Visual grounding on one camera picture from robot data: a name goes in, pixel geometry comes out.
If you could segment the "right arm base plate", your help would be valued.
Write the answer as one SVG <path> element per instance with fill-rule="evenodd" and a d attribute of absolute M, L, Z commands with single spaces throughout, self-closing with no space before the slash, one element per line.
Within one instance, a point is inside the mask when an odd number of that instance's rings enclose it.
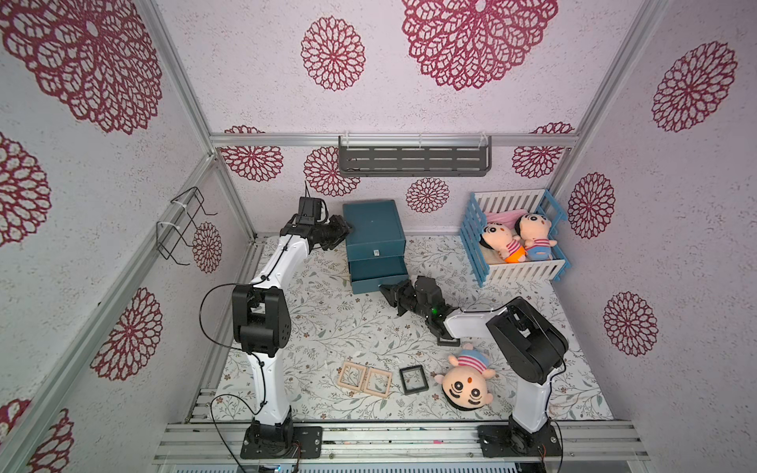
<path fill-rule="evenodd" d="M 554 426 L 547 422 L 536 433 L 510 425 L 480 425 L 477 436 L 484 457 L 559 458 L 563 445 Z"/>

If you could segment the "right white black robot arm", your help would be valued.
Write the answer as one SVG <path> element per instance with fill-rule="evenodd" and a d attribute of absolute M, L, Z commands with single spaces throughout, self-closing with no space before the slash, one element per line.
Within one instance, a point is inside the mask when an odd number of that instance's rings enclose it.
<path fill-rule="evenodd" d="M 398 315 L 415 313 L 442 346 L 459 347 L 473 338 L 493 339 L 511 370 L 518 376 L 516 404 L 509 420 L 512 429 L 534 436 L 548 427 L 551 382 L 565 367 L 569 351 L 565 336 L 526 299 L 516 297 L 490 311 L 466 311 L 449 305 L 433 278 L 420 276 L 380 292 Z M 451 368 L 435 381 L 453 408 L 476 411 L 494 401 L 488 387 L 496 376 L 490 360 L 471 343 L 447 357 Z"/>

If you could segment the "teal drawer cabinet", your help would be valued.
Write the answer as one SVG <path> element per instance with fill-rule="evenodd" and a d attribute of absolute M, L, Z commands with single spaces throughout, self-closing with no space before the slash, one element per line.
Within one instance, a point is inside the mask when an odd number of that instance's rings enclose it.
<path fill-rule="evenodd" d="M 406 237 L 394 200 L 347 203 L 343 217 L 353 228 L 345 244 L 354 295 L 408 279 Z"/>

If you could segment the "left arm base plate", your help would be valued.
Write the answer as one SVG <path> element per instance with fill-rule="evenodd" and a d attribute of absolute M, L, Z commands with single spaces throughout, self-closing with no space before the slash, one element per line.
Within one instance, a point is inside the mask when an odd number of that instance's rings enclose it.
<path fill-rule="evenodd" d="M 251 425 L 244 434 L 240 458 L 252 459 L 314 459 L 321 457 L 323 429 L 294 425 Z"/>

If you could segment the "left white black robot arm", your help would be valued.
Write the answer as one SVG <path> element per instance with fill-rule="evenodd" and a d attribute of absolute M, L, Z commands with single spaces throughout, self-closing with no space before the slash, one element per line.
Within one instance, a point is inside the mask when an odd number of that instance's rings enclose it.
<path fill-rule="evenodd" d="M 282 229 L 274 254 L 258 275 L 233 290 L 234 341 L 252 367 L 258 404 L 254 419 L 263 425 L 282 425 L 290 416 L 280 359 L 292 334 L 286 290 L 315 248 L 333 250 L 351 231 L 340 215 L 324 222 L 295 216 Z"/>

